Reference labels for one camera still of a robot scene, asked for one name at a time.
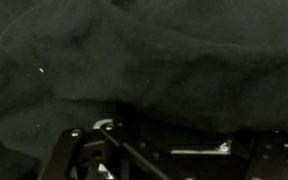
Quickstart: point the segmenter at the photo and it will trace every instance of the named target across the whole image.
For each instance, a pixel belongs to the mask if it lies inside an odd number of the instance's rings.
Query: screw
[[[106,126],[105,126],[105,130],[107,130],[107,131],[111,131],[112,129],[113,129],[113,124],[112,123],[108,123],[108,124],[106,124]]]
[[[81,132],[82,132],[82,131],[81,131],[80,129],[74,129],[74,130],[72,131],[72,133],[71,133],[71,136],[72,136],[72,137],[77,137],[77,136],[80,135]]]

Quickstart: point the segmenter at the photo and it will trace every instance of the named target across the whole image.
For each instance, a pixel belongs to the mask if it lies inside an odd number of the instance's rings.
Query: white speck
[[[42,68],[39,68],[39,70],[40,70],[41,73],[44,73],[44,70]]]

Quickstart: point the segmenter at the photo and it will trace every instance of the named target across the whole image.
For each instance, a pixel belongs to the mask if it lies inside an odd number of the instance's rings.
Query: black cloth
[[[288,0],[0,0],[0,140],[45,162],[114,103],[288,132]]]
[[[34,180],[37,178],[38,169],[38,160],[27,154],[5,148],[0,143],[0,180]]]

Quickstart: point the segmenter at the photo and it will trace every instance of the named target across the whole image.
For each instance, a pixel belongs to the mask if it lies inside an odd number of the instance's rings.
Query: black plastic part
[[[38,180],[70,180],[69,173],[72,166],[76,164],[74,160],[84,138],[85,132],[81,129],[64,131],[55,145],[48,165]]]

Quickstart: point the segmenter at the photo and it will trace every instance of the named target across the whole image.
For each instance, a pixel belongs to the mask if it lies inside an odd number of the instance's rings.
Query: wrinkled fabric
[[[118,101],[212,133],[288,132],[288,0],[0,0],[0,140],[45,161]]]

